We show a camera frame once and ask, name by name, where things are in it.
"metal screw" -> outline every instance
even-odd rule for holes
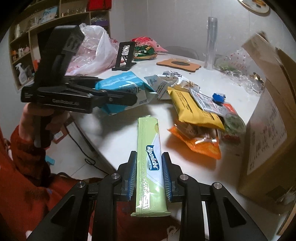
[[[182,174],[182,175],[180,175],[180,179],[183,181],[186,181],[186,180],[188,180],[188,176],[186,174]]]
[[[214,183],[214,188],[221,189],[222,188],[222,184],[221,183]]]
[[[118,173],[113,173],[113,174],[111,175],[111,178],[112,178],[112,179],[118,179],[118,178],[120,178],[120,174],[118,174]]]
[[[85,186],[85,182],[80,181],[79,183],[77,183],[77,187],[79,188],[83,188]]]

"yellow snack bag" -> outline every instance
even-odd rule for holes
[[[214,113],[200,109],[190,93],[168,87],[168,94],[173,101],[180,122],[225,130],[220,118]]]

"person's hand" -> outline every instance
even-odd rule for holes
[[[34,129],[34,116],[50,116],[52,115],[51,122],[46,126],[46,130],[53,134],[58,133],[61,130],[62,125],[68,117],[66,111],[55,111],[44,106],[28,103],[25,105],[22,117],[19,124],[19,136],[26,141],[34,141],[35,129]]]

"wooden coaster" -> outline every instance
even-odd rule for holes
[[[156,64],[159,66],[166,66],[174,69],[181,69],[181,70],[185,70],[192,73],[194,73],[201,67],[201,65],[199,64],[194,64],[194,63],[187,62],[185,60],[172,59],[172,58],[158,62]]]

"black phone stand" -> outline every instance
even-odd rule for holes
[[[127,55],[122,54],[123,48],[125,46],[129,46],[129,50],[128,50]],[[136,42],[134,42],[134,41],[122,42],[119,44],[119,50],[118,50],[118,54],[117,54],[116,64],[115,64],[115,67],[112,68],[112,71],[117,71],[117,70],[129,71],[131,69],[131,67],[136,64],[136,63],[132,63],[133,52],[135,50],[135,46],[136,46]],[[120,67],[121,57],[123,58],[123,60],[126,64]]]

